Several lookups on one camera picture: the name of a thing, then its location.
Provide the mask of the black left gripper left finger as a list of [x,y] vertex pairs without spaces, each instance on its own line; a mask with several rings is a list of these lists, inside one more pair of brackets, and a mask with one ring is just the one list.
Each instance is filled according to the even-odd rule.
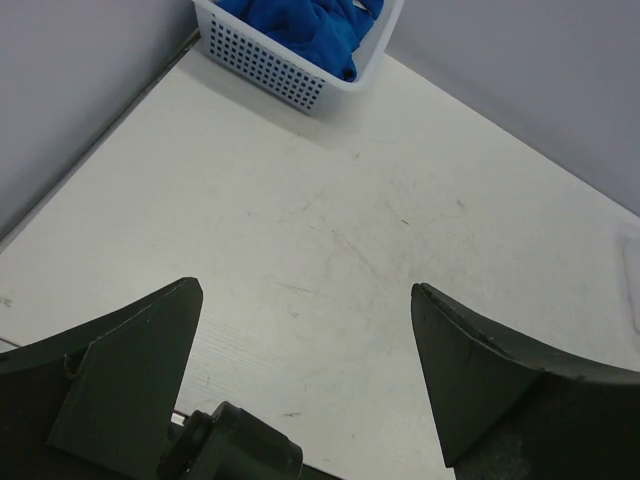
[[157,459],[203,292],[179,279],[112,313],[1,357],[1,455]]

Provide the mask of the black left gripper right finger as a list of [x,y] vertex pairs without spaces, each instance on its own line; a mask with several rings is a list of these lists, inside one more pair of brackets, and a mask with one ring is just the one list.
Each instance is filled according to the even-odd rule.
[[412,288],[411,318],[456,478],[638,478],[637,372],[542,343],[426,283]]

